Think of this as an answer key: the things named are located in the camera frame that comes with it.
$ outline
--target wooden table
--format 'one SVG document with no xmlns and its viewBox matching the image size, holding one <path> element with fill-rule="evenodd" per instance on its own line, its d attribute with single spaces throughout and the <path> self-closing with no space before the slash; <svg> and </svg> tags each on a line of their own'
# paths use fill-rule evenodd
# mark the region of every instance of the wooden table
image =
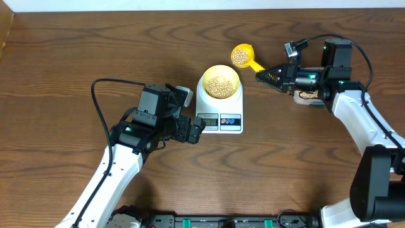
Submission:
<svg viewBox="0 0 405 228">
<path fill-rule="evenodd" d="M 405 9 L 17 14 L 0 62 L 0 226 L 54 226 L 81 195 L 106 146 L 90 95 L 94 79 L 167 82 L 195 92 L 206 69 L 232 65 L 240 43 L 252 44 L 258 62 L 272 67 L 286 61 L 286 42 L 331 32 L 366 51 L 375 69 L 373 102 L 405 135 Z M 320 66 L 322 45 L 310 43 L 303 66 Z M 352 66 L 352 79 L 365 83 L 369 72 L 356 50 Z M 236 70 L 243 134 L 204 134 L 197 145 L 170 141 L 148 158 L 118 206 L 268 215 L 348 197 L 361 157 L 340 121 L 257 83 L 251 69 Z M 109 126 L 137 105 L 141 89 L 97 86 Z M 185 114 L 194 110 L 195 98 Z"/>
</svg>

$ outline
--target white scale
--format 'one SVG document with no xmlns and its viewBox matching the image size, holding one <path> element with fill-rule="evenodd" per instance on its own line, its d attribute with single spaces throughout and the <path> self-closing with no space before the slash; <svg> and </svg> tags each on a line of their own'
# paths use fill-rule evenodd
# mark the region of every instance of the white scale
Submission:
<svg viewBox="0 0 405 228">
<path fill-rule="evenodd" d="M 234 95 L 216 99 L 208 95 L 203 82 L 222 75 L 237 84 Z M 200 78 L 197 85 L 196 116 L 206 122 L 202 133 L 240 134 L 243 131 L 243 89 L 236 71 L 225 65 L 212 66 Z"/>
</svg>

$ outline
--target black cable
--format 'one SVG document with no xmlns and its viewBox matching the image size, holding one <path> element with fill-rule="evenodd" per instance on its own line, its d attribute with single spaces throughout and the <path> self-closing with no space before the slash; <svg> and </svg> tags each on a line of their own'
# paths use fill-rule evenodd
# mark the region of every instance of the black cable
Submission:
<svg viewBox="0 0 405 228">
<path fill-rule="evenodd" d="M 129 108 L 125 113 L 124 113 L 124 115 L 122 115 L 122 117 L 121 117 L 121 119 L 120 119 L 120 122 L 121 121 L 125 121 L 135 110 L 137 110 L 138 109 L 138 107 L 132 107 L 132 108 Z"/>
<path fill-rule="evenodd" d="M 297 216 L 299 217 L 299 219 L 301 220 L 301 222 L 303 222 L 303 223 L 305 224 L 305 226 L 308 226 L 307 221 L 304 221 L 304 219 L 303 219 L 295 210 L 293 210 L 293 209 L 285 209 L 285 210 L 281 211 L 281 212 L 277 215 L 277 222 L 278 222 L 278 224 L 280 224 L 280 227 L 286 228 L 284 225 L 281 224 L 280 218 L 281 218 L 281 215 L 282 215 L 283 213 L 287 212 L 287 211 L 294 212 L 295 215 L 297 215 Z"/>
<path fill-rule="evenodd" d="M 97 99 L 96 99 L 96 92 L 94 90 L 94 88 L 96 86 L 96 83 L 101 82 L 101 81 L 105 81 L 105 82 L 122 82 L 122 83 L 139 85 L 139 86 L 144 86 L 145 85 L 145 83 L 132 82 L 132 81 L 129 81 L 129 80 L 121 80 L 121 79 L 97 79 L 97 80 L 93 81 L 93 83 L 91 85 L 91 97 L 93 99 L 93 103 L 94 103 L 94 106 L 96 107 L 97 113 L 99 114 L 101 123 L 103 124 L 103 129 L 104 129 L 104 131 L 106 133 L 106 137 L 107 137 L 108 154 L 109 154 L 108 166 L 107 166 L 107 170 L 104 172 L 103 177 L 101 177 L 100 182 L 97 184 L 97 186 L 94 189 L 93 193 L 90 195 L 89 199 L 84 204 L 82 210 L 80 211 L 79 215 L 77 216 L 76 221 L 72 225 L 72 227 L 78 227 L 78 224 L 81 221 L 84 212 L 86 211 L 87 207 L 90 205 L 90 203 L 93 200 L 94 196 L 97 194 L 97 192 L 100 189 L 103 182 L 106 180 L 106 178 L 109 175 L 109 172 L 111 170 L 111 167 L 113 166 L 113 147 L 111 146 L 111 140 L 109 138 L 109 131 L 108 131 L 108 128 L 107 128 L 107 124 L 106 124 L 106 121 L 105 121 L 105 119 L 103 117 L 103 113 L 101 113 L 100 106 L 99 106 L 99 104 L 97 102 Z"/>
<path fill-rule="evenodd" d="M 368 65 L 368 69 L 370 71 L 370 78 L 368 79 L 368 82 L 366 84 L 365 89 L 363 89 L 361 91 L 361 102 L 363 103 L 364 108 L 366 108 L 366 111 L 368 112 L 368 114 L 371 116 L 371 118 L 374 120 L 374 122 L 381 128 L 381 130 L 384 132 L 385 136 L 388 137 L 397 147 L 398 149 L 402 152 L 403 155 L 405 155 L 405 151 L 404 148 L 401 146 L 401 144 L 391 135 L 392 132 L 389 132 L 383 125 L 382 123 L 378 120 L 378 118 L 374 115 L 374 113 L 370 110 L 370 107 L 368 107 L 368 101 L 366 101 L 365 98 L 365 94 L 366 91 L 368 90 L 368 87 L 370 86 L 371 82 L 373 81 L 373 76 L 374 76 L 374 70 L 373 67 L 371 65 L 371 61 L 370 59 L 367 57 L 367 54 L 364 52 L 364 50 L 358 45 L 356 44 L 354 41 L 350 40 L 349 38 L 346 38 L 342 35 L 337 35 L 337 34 L 321 34 L 321 35 L 316 35 L 314 37 L 310 37 L 308 39 L 305 39 L 303 41 L 299 41 L 299 43 L 297 44 L 297 46 L 304 44 L 305 42 L 311 41 L 313 39 L 317 39 L 320 37 L 337 37 L 337 38 L 341 38 L 341 39 L 345 39 L 347 41 L 350 41 L 353 46 L 355 46 L 360 53 L 363 55 L 363 57 L 365 58 L 367 65 Z"/>
<path fill-rule="evenodd" d="M 155 151 L 156 151 L 156 150 L 165 149 L 165 148 L 166 148 L 166 145 L 167 145 L 167 141 L 169 141 L 169 140 L 168 140 L 168 139 L 162 139 L 163 146 L 160 147 L 160 148 L 155 149 Z"/>
</svg>

